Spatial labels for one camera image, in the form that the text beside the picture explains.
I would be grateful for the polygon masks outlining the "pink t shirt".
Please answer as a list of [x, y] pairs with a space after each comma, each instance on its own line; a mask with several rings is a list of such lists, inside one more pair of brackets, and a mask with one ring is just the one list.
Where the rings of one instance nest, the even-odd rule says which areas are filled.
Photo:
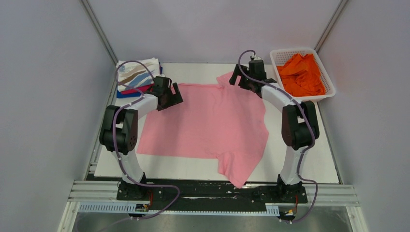
[[180, 84], [183, 102], [146, 116], [137, 153], [217, 159], [218, 172], [242, 187], [264, 155], [268, 130], [263, 100], [229, 84]]

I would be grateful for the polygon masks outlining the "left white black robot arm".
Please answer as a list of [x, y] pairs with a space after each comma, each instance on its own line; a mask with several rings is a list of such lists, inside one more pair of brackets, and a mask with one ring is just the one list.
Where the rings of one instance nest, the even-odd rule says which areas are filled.
[[138, 121], [152, 111], [161, 111], [183, 102], [178, 84], [168, 77], [157, 76], [153, 86], [140, 98], [124, 105], [106, 107], [99, 141], [117, 160], [122, 178], [118, 200], [142, 200], [153, 187], [139, 165], [135, 147], [138, 139]]

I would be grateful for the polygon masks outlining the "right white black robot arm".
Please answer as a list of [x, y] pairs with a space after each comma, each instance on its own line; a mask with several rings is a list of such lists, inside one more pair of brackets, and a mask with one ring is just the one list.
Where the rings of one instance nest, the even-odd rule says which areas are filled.
[[229, 84], [255, 93], [282, 114], [281, 136], [287, 146], [285, 161], [276, 185], [260, 188], [261, 199], [275, 203], [293, 203], [296, 200], [306, 203], [301, 171], [305, 154], [320, 135], [315, 104], [296, 100], [275, 80], [267, 78], [261, 59], [249, 61], [248, 66], [236, 64]]

